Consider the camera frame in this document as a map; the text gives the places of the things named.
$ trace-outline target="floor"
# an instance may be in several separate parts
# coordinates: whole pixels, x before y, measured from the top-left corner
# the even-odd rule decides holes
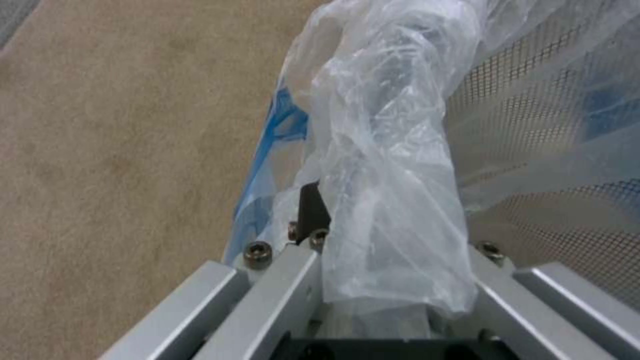
[[[219,259],[321,0],[41,0],[0,51],[0,358],[99,356]]]

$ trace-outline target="metal mesh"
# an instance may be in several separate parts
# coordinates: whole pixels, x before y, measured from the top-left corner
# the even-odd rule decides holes
[[[567,1],[467,75],[445,121],[462,193],[640,124],[640,17],[612,21],[627,4]],[[469,213],[471,240],[518,266],[560,261],[640,310],[640,180],[622,173],[523,185]]]

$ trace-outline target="plastic bag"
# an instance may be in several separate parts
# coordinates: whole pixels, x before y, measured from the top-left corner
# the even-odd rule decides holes
[[[476,287],[445,100],[474,62],[559,3],[338,0],[318,8],[287,54],[225,261],[258,237],[281,248],[297,189],[319,179],[332,216],[325,301],[468,311]]]

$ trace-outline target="mesh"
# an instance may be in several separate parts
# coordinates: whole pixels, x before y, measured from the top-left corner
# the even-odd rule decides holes
[[[499,244],[517,266],[560,261],[640,310],[640,179],[571,172],[583,146],[640,124],[640,17],[627,5],[567,1],[467,74],[445,128],[462,194],[523,170],[536,183],[471,211],[472,242]],[[567,176],[528,170],[541,161]]]

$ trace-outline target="screw head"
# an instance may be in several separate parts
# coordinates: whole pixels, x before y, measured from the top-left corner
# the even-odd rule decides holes
[[[271,245],[264,241],[253,241],[244,247],[244,264],[254,270],[262,270],[271,264]]]
[[[309,247],[322,254],[322,249],[324,247],[324,239],[326,238],[328,233],[329,233],[329,230],[327,229],[313,230],[309,235]]]
[[[291,221],[289,222],[289,228],[287,229],[287,237],[289,240],[295,240],[298,238],[298,222]]]
[[[496,265],[502,266],[504,264],[504,254],[496,244],[490,241],[482,241],[476,244],[476,249]]]

